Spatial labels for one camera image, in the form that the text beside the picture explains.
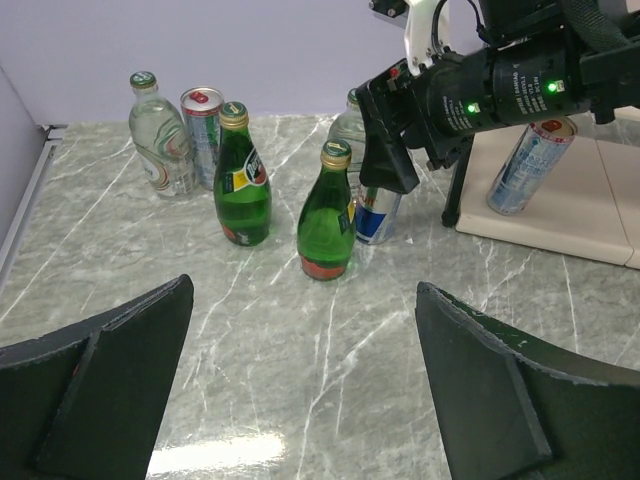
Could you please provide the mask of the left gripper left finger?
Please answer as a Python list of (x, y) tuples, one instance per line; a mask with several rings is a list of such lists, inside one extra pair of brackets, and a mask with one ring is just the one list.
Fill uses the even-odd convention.
[(193, 304), (181, 275), (2, 347), (2, 478), (145, 478)]

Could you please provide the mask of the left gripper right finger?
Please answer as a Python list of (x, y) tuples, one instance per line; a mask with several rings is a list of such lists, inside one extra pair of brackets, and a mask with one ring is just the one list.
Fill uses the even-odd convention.
[(416, 325), (454, 479), (636, 479), (639, 373), (417, 286)]

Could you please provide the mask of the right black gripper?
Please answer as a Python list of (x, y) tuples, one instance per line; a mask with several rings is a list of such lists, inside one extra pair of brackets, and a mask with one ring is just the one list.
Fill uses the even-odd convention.
[(418, 77), (401, 60), (356, 89), (365, 129), (364, 186), (410, 193), (419, 179), (408, 152), (448, 168), (470, 138), (495, 127), (495, 51), (446, 52)]

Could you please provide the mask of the Red Bull can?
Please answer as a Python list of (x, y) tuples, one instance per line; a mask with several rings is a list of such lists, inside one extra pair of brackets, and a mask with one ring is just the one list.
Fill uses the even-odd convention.
[(356, 203), (356, 238), (377, 245), (393, 234), (402, 195), (377, 187), (361, 185)]

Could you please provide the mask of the light blue drink can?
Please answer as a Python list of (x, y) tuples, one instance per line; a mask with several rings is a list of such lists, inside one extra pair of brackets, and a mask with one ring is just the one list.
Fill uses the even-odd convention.
[(501, 215), (521, 212), (572, 144), (577, 133), (567, 118), (530, 123), (503, 164), (486, 196)]

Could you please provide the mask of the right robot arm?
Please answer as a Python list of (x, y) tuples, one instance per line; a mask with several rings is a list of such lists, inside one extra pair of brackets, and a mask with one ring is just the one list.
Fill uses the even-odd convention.
[(407, 194), (409, 153), (463, 170), (477, 133), (590, 112), (600, 124), (639, 103), (639, 14), (623, 1), (477, 1), (483, 47), (440, 38), (440, 1), (374, 1), (405, 14), (405, 56), (356, 91), (366, 146), (361, 182)]

